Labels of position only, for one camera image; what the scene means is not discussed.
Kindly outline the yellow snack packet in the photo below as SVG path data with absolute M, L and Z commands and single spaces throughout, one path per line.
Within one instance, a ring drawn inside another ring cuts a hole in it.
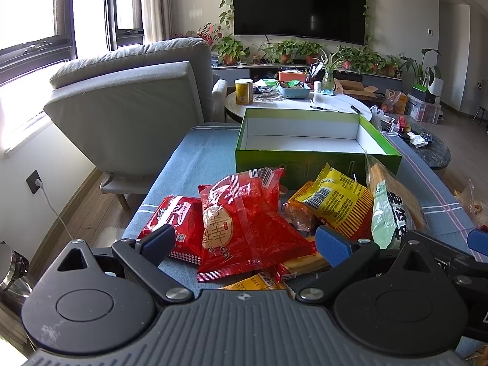
M 230 291 L 270 291 L 287 289 L 287 281 L 328 268 L 329 263 L 318 252 L 288 260 L 249 278 L 223 287 Z

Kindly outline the yellow red snack bag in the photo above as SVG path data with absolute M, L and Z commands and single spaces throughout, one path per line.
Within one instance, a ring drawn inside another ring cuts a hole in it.
M 326 163 L 313 182 L 306 183 L 294 200 L 349 240 L 372 239 L 371 191 Z

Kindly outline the small red snack bag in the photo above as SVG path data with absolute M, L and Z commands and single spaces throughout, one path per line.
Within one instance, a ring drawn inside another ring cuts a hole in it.
M 170 257 L 201 264 L 203 207 L 197 197 L 168 196 L 158 206 L 137 239 L 169 224 L 175 231 L 175 245 Z

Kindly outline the toast bread clear bag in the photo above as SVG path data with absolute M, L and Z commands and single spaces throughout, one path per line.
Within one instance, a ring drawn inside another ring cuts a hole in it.
M 373 196 L 371 233 L 382 249 L 398 248 L 402 236 L 426 228 L 417 198 L 383 163 L 366 156 L 366 183 Z

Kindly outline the orange bread snack pack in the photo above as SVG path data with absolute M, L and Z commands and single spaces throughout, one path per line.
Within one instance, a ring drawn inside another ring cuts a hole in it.
M 312 181 L 305 183 L 281 207 L 281 216 L 305 236 L 311 236 L 315 233 L 319 220 L 303 203 L 299 202 L 297 198 L 303 195 L 307 190 L 311 189 L 313 184 Z

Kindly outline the large red snack bag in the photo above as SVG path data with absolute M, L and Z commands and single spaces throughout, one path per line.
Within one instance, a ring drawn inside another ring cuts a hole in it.
M 201 185 L 199 282 L 259 271 L 308 256 L 312 244 L 280 215 L 284 170 L 260 168 Z

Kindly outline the dark marble round table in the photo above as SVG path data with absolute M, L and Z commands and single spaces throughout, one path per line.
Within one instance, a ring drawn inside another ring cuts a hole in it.
M 410 116 L 391 117 L 381 119 L 384 131 L 391 131 L 414 150 L 414 152 L 432 170 L 442 170 L 449 166 L 452 155 L 445 143 L 432 132 Z

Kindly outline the green cardboard box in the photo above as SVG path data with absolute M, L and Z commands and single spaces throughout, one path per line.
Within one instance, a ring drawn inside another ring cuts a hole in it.
M 281 183 L 298 189 L 329 164 L 366 182 L 366 158 L 397 173 L 401 154 L 363 116 L 319 110 L 246 110 L 235 149 L 238 173 L 282 168 Z

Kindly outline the clear plastic storage bin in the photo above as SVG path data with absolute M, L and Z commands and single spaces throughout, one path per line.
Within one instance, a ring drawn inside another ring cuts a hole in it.
M 437 124 L 442 115 L 442 106 L 440 103 L 424 102 L 409 93 L 408 115 L 418 122 Z

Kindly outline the black marker pen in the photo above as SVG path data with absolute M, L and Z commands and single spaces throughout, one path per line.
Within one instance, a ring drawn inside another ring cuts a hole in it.
M 352 106 L 350 106 L 350 108 L 351 108 L 351 109 L 352 109 L 352 110 L 353 110 L 355 113 L 357 113 L 357 114 L 361 114 L 361 111 L 360 111 L 360 110 L 359 110 L 357 107 L 355 107 L 355 106 L 353 106 L 353 105 L 352 105 Z

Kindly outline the white round coffee table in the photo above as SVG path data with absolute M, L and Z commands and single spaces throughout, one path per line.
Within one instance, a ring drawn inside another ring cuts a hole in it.
M 254 87 L 252 104 L 243 106 L 236 104 L 235 93 L 229 94 L 224 102 L 224 118 L 232 119 L 241 123 L 248 108 L 260 109 L 294 109 L 294 110 L 318 110 L 331 111 L 334 113 L 355 113 L 350 106 L 355 106 L 361 111 L 361 115 L 367 121 L 372 119 L 372 112 L 365 104 L 346 94 L 324 95 L 320 93 L 315 97 L 315 93 L 309 93 L 308 99 L 286 99 L 283 98 L 278 86 Z

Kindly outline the open cardboard box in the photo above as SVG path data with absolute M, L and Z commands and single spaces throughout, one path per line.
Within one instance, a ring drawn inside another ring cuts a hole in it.
M 365 87 L 361 82 L 335 79 L 335 91 L 337 93 L 346 94 L 354 98 L 366 98 L 372 100 L 376 98 L 376 91 L 378 90 L 375 86 Z

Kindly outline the large leafy floor plant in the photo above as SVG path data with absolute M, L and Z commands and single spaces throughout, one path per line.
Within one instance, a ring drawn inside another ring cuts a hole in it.
M 431 52 L 435 53 L 437 56 L 442 55 L 438 49 L 423 48 L 421 50 L 422 59 L 420 63 L 416 59 L 407 56 L 400 57 L 400 60 L 402 61 L 400 69 L 412 71 L 414 74 L 414 83 L 421 85 L 424 88 L 430 87 L 436 78 L 442 78 L 442 72 L 436 64 L 425 64 L 426 56 Z

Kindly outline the blue tray with items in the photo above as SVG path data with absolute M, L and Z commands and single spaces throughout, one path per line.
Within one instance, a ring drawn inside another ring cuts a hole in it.
M 277 89 L 280 95 L 286 99 L 308 99 L 309 98 L 310 89 L 304 85 L 300 87 L 289 87 L 289 86 L 285 87 L 282 85 L 282 83 L 279 83 Z

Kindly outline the glass vase with plant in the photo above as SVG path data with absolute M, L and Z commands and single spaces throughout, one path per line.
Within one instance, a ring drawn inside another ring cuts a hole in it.
M 343 67 L 343 61 L 342 55 L 337 51 L 334 53 L 328 53 L 323 49 L 320 51 L 318 62 L 320 69 L 324 72 L 321 82 L 321 90 L 323 93 L 333 94 L 335 90 L 333 73 Z

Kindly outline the red flower decoration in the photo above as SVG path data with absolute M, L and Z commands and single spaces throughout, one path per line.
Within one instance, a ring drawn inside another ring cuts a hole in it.
M 223 38 L 223 28 L 208 22 L 197 31 L 196 36 L 206 41 L 209 46 L 217 45 Z

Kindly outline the black wall television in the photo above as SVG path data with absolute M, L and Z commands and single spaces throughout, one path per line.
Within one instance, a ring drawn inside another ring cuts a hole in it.
M 239 36 L 297 36 L 362 45 L 366 0 L 233 0 Z

